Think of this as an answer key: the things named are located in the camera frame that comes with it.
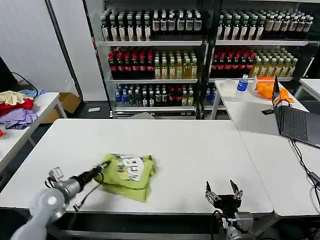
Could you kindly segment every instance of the orange cloth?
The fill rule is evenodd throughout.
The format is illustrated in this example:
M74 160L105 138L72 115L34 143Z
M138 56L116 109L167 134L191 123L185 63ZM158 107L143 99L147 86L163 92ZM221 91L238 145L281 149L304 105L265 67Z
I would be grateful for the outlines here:
M274 83L269 82L260 82L256 84L256 89L258 90L258 94L265 97L266 99L272 100L272 94L274 92ZM289 92L285 88L280 88L280 96L281 100L286 100L289 103L293 103L294 99L289 96ZM280 101L280 98L275 100L275 104L277 104Z

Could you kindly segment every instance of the clothing pile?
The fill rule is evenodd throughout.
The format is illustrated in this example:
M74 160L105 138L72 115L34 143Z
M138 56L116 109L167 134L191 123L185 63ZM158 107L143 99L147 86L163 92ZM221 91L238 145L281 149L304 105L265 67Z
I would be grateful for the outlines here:
M5 129L25 129L38 119L34 98L16 91L0 92L0 123Z

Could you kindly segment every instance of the small black object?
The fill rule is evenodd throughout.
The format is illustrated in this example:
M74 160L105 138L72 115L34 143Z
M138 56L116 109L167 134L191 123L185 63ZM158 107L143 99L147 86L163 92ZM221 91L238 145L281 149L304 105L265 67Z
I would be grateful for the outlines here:
M269 114L273 114L275 113L275 111L273 109L267 109L267 110L263 110L261 111L264 115L269 115Z

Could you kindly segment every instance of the black cable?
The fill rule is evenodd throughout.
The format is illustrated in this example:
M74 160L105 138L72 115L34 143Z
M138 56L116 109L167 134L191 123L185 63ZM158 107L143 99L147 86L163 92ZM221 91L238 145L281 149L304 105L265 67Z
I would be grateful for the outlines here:
M14 71L11 71L10 73L18 75L20 78L22 78L23 80L25 80L28 84L30 84L31 87L34 88L36 94L35 94L35 97L33 98L33 100L36 100L37 97L38 97L38 94L39 94L38 89L37 89L35 86L33 86L27 79L25 79L23 76L21 76L19 73L16 73L16 72L14 72Z

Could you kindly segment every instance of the laptop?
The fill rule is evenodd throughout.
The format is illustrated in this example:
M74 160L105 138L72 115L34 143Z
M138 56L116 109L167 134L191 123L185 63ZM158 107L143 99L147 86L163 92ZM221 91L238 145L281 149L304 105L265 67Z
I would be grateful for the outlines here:
M272 105L281 136L320 148L320 115L290 107L288 102L282 100L277 77L274 80Z

